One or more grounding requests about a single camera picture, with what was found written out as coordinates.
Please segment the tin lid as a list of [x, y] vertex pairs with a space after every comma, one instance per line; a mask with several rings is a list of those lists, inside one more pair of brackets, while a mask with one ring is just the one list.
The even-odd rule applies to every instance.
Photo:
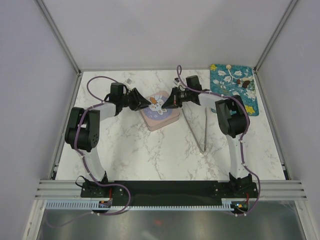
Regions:
[[151, 105], [148, 107], [140, 110], [141, 116], [142, 114], [145, 115], [151, 115], [151, 114], [168, 114], [168, 115], [179, 115], [180, 116], [180, 109], [174, 108], [174, 109], [162, 109], [163, 103], [168, 99], [169, 94], [165, 91], [159, 91], [157, 93], [154, 93], [150, 96], [148, 96], [146, 99], [151, 102]]

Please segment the metal tongs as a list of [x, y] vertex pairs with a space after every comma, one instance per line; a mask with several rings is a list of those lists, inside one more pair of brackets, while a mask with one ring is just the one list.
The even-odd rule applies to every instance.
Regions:
[[207, 108], [201, 107], [200, 110], [196, 110], [186, 104], [182, 107], [181, 112], [200, 154], [204, 155], [207, 151], [208, 142]]

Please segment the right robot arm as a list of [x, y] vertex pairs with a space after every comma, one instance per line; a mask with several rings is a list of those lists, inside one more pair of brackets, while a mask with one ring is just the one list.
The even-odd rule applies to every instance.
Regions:
[[202, 89], [196, 75], [186, 78], [186, 83], [178, 76], [174, 79], [168, 99], [162, 105], [163, 109], [177, 109], [183, 103], [192, 102], [196, 105], [214, 109], [217, 115], [220, 131], [226, 136], [229, 155], [230, 171], [228, 191], [233, 197], [241, 197], [247, 191], [247, 184], [252, 175], [245, 163], [244, 135], [249, 128], [249, 118], [242, 99], [239, 95], [225, 96]]

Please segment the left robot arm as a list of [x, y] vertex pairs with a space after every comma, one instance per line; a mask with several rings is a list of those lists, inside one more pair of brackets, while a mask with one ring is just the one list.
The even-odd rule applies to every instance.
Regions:
[[101, 103], [86, 109], [71, 109], [64, 140], [79, 155], [89, 179], [94, 182], [91, 190], [98, 197], [105, 197], [110, 190], [107, 172], [97, 150], [101, 122], [117, 116], [124, 108], [140, 111], [149, 105], [151, 102], [136, 88], [128, 89], [123, 83], [112, 83], [110, 93]]

